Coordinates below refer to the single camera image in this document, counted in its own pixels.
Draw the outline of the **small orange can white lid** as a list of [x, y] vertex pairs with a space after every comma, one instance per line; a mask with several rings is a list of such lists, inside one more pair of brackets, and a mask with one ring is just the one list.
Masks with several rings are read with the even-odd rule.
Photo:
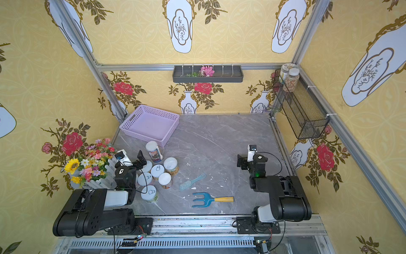
[[169, 189], [172, 186], [172, 176], [169, 173], [162, 173], [158, 178], [159, 184], [164, 189]]

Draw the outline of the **pull-tab can front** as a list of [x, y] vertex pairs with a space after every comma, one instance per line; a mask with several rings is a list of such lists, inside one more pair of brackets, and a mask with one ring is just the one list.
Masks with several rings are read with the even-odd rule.
[[158, 192], [153, 185], [147, 185], [141, 190], [141, 198], [148, 203], [155, 203], [158, 200]]

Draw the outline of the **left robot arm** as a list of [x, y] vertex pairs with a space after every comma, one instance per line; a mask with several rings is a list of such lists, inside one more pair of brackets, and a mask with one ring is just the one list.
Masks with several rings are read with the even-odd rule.
[[97, 231], [107, 230], [109, 235], [150, 235], [152, 218], [136, 218], [129, 208], [136, 195], [137, 171], [147, 165], [143, 153], [130, 162], [125, 152], [115, 155], [115, 189], [76, 189], [71, 194], [53, 224], [56, 237], [92, 236]]

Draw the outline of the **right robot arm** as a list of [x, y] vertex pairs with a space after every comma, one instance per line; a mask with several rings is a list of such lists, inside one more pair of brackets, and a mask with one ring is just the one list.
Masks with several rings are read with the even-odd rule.
[[237, 156], [237, 167], [250, 174], [250, 188], [258, 193], [267, 193], [269, 203], [257, 206], [251, 213], [251, 224], [255, 227], [276, 224], [279, 221], [301, 222], [310, 220], [312, 210], [297, 176], [267, 175], [265, 164], [268, 158], [261, 154]]

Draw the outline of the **green label can white lid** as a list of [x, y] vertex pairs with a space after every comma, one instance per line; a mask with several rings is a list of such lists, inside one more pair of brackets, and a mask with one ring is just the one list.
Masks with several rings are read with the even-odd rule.
[[163, 166], [165, 168], [165, 172], [169, 173], [171, 176], [175, 176], [179, 172], [178, 161], [174, 157], [167, 158], [164, 161]]

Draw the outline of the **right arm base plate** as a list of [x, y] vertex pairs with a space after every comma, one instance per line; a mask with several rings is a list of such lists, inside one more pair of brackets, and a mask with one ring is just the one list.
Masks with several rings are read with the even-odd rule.
[[278, 222], [255, 222], [254, 219], [251, 217], [237, 217], [236, 220], [232, 223], [232, 227], [237, 228], [237, 233], [240, 235], [281, 233]]

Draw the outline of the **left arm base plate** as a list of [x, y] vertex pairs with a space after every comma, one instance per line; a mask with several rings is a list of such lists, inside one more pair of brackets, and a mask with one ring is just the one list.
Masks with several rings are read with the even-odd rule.
[[126, 224], [120, 226], [114, 226], [112, 229], [108, 229], [108, 235], [150, 235], [153, 226], [153, 218], [141, 217], [130, 218]]

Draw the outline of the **purple plastic basket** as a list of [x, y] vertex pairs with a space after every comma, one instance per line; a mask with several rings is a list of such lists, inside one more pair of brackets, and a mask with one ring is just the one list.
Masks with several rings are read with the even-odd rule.
[[119, 128], [127, 136], [145, 141], [155, 141], [164, 147], [179, 125], [180, 115], [140, 105]]

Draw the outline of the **tall can with spoon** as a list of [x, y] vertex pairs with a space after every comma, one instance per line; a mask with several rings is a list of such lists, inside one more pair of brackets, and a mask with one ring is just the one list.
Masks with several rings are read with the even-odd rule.
[[151, 158], [151, 160], [154, 163], [159, 163], [163, 160], [163, 154], [160, 151], [160, 147], [158, 146], [158, 143], [155, 141], [149, 141], [146, 145], [145, 148]]

